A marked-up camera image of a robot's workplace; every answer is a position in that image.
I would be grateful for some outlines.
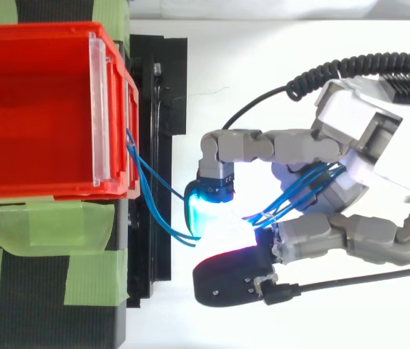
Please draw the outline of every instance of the white table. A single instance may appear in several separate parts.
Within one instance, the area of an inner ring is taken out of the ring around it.
[[[188,38],[188,134],[174,138],[172,164],[172,184],[179,191],[195,176],[201,136],[222,127],[256,96],[336,58],[410,52],[410,22],[133,21],[132,32]],[[273,97],[236,127],[308,128],[316,96],[300,103],[286,95]],[[255,211],[280,193],[269,165],[260,162],[236,166],[236,190],[242,207]],[[410,204],[371,190],[347,214],[400,225],[409,212]],[[172,222],[186,231],[182,203],[175,198]],[[140,310],[129,309],[126,348],[410,348],[410,278],[310,292],[271,307],[259,302],[205,308],[193,297],[191,273],[198,254],[173,241],[173,281],[157,283],[153,298]],[[283,282],[299,284],[397,269],[342,251],[277,267]]]

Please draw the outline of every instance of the blue cable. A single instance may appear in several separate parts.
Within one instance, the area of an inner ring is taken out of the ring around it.
[[[330,180],[326,181],[322,185],[319,185],[316,189],[312,190],[311,192],[309,192],[309,194],[305,195],[301,199],[299,199],[299,200],[295,201],[294,203],[286,206],[285,208],[279,210],[278,212],[275,212],[273,217],[269,217],[266,220],[264,220],[263,222],[259,223],[259,227],[264,228],[264,227],[267,227],[272,222],[277,222],[279,219],[281,219],[285,214],[287,214],[288,212],[293,210],[295,207],[299,206],[300,204],[303,204],[304,202],[306,202],[312,196],[318,195],[323,190],[328,188],[331,185],[331,183],[333,183],[334,180],[337,177],[339,177],[343,172],[345,172],[345,167],[340,167],[339,169],[335,169],[333,171],[333,174],[332,174]]]
[[[145,176],[145,173],[142,170],[142,167],[140,166],[140,157],[137,152],[137,148],[135,146],[134,138],[130,134],[129,130],[127,131],[127,134],[129,136],[129,142],[127,144],[127,148],[129,151],[129,154],[132,156],[132,158],[135,160],[137,168],[139,169],[139,174],[140,174],[140,184],[142,188],[142,192],[145,197],[145,202],[147,203],[147,206],[150,210],[150,213],[152,214],[153,218],[158,222],[158,224],[167,231],[173,238],[177,239],[181,244],[184,244],[186,246],[191,246],[194,247],[195,244],[191,244],[187,241],[183,241],[181,238],[189,239],[189,240],[194,240],[198,241],[200,238],[195,237],[195,236],[188,236],[182,233],[179,233],[175,231],[174,229],[171,228],[171,226],[163,219],[163,217],[160,215],[158,209],[156,208],[155,201],[153,200],[153,195],[150,190],[150,186],[148,185],[147,178]]]
[[[142,192],[144,194],[145,197],[145,202],[147,203],[147,206],[150,210],[150,213],[152,214],[153,218],[155,219],[155,221],[164,229],[167,231],[167,233],[169,233],[173,238],[175,238],[176,240],[178,240],[181,244],[184,244],[186,246],[190,246],[190,247],[194,247],[194,244],[188,243],[187,241],[183,241],[181,239],[182,238],[186,238],[186,239],[190,239],[190,240],[194,240],[197,241],[200,238],[196,238],[193,236],[187,236],[185,234],[181,234],[175,230],[173,230],[171,228],[171,226],[163,219],[163,217],[160,215],[160,213],[158,212],[158,209],[156,208],[156,205],[154,203],[153,200],[153,196],[151,193],[151,190],[148,186],[148,181],[147,178],[145,177],[145,174],[143,173],[143,171],[140,171],[140,177],[141,177],[141,186],[142,186]]]
[[[254,214],[253,216],[250,217],[245,217],[244,219],[247,219],[252,225],[256,225],[259,220],[261,220],[265,214],[269,213],[270,211],[277,211],[279,207],[289,200],[291,197],[296,196],[300,191],[302,191],[307,185],[311,184],[314,182],[316,179],[318,179],[321,175],[326,173],[326,170],[330,169],[333,167],[334,164],[319,164],[318,166],[314,167],[311,169],[309,172],[304,174],[301,178],[296,180],[294,183],[292,183],[282,195],[280,195],[270,206],[268,206],[266,209],[264,209],[262,212]]]
[[[328,164],[319,164],[318,166],[316,166],[315,168],[311,169],[309,172],[307,172],[306,174],[304,174],[301,178],[299,178],[298,180],[296,180],[294,183],[292,183],[285,191],[283,194],[281,194],[272,204],[270,204],[270,206],[268,206],[266,209],[263,210],[263,213],[268,213],[269,211],[272,211],[273,209],[277,209],[280,207],[280,205],[282,205],[285,201],[287,201],[291,194],[293,194],[293,191],[298,189],[299,186],[301,184],[311,184],[312,181],[314,181],[316,178],[318,178],[319,176],[316,176],[314,178],[312,178],[311,180],[309,180],[308,183],[305,183],[305,181],[313,174],[315,174],[316,172],[321,172],[321,171],[325,171],[326,169],[328,169],[330,167],[330,165]],[[250,216],[249,219],[250,220],[256,220],[257,217],[260,216],[260,218],[258,220],[260,220],[262,218],[262,214],[259,212],[257,214],[255,214],[254,216]]]
[[[173,189],[173,187],[170,186],[170,185],[168,184],[168,182],[167,182],[166,180],[164,180],[154,169],[152,169],[152,168],[150,167],[150,165],[147,164],[147,163],[145,162],[145,160],[142,159],[140,156],[139,156],[139,161],[140,161],[140,163],[141,163],[162,185],[165,186],[166,189],[168,189],[168,190],[171,191],[175,196],[177,196],[178,198],[180,198],[181,200],[184,201],[184,196],[182,196],[182,195],[179,194],[175,189]]]

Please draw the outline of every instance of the coiled cord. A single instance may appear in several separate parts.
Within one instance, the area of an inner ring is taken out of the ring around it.
[[[376,53],[375,55],[360,55],[319,65],[297,76],[285,86],[269,91],[251,101],[234,114],[222,129],[229,129],[247,111],[278,93],[286,92],[291,100],[298,102],[309,93],[323,87],[331,79],[386,73],[410,73],[410,53],[386,52]]]

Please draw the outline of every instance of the red container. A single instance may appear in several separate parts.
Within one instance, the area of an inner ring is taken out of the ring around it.
[[[0,25],[0,198],[134,198],[138,91],[99,23]]]

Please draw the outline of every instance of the black cable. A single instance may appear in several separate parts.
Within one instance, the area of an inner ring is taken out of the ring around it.
[[[267,305],[287,302],[294,297],[302,295],[303,292],[318,291],[320,289],[332,289],[334,287],[352,286],[358,284],[366,284],[375,281],[386,281],[394,278],[405,278],[410,276],[410,269],[393,271],[390,273],[381,273],[367,276],[357,276],[355,278],[341,278],[339,280],[331,280],[318,282],[315,284],[307,284],[300,286],[299,284],[274,284],[271,280],[265,280],[260,284],[263,300]]]
[[[357,276],[355,278],[342,278],[340,280],[331,280],[317,282],[315,284],[307,284],[300,286],[300,292],[316,291],[319,289],[332,289],[334,287],[351,286],[358,284],[366,284],[375,281],[386,281],[394,278],[405,278],[410,276],[410,269],[393,271],[390,273],[381,273],[367,276]]]
[[[234,114],[231,117],[231,119],[229,119],[228,122],[222,127],[222,129],[229,129],[231,127],[231,125],[234,124],[237,121],[237,119],[239,119],[241,116],[243,116],[247,111],[252,109],[258,103],[260,103],[260,102],[262,102],[262,101],[266,100],[267,98],[270,98],[274,95],[277,95],[278,93],[285,92],[285,91],[286,91],[285,86],[278,87],[277,89],[273,89],[269,92],[266,92],[265,94],[261,95],[260,97],[254,99],[248,105],[243,107],[240,111],[238,111],[236,114]]]
[[[375,55],[360,55],[319,65],[297,76],[294,80],[288,82],[286,86],[269,91],[253,100],[229,119],[222,129],[229,129],[237,119],[258,103],[280,92],[286,91],[291,100],[298,102],[304,96],[323,87],[331,79],[387,73],[410,73],[410,53],[386,52],[383,54],[376,53]]]

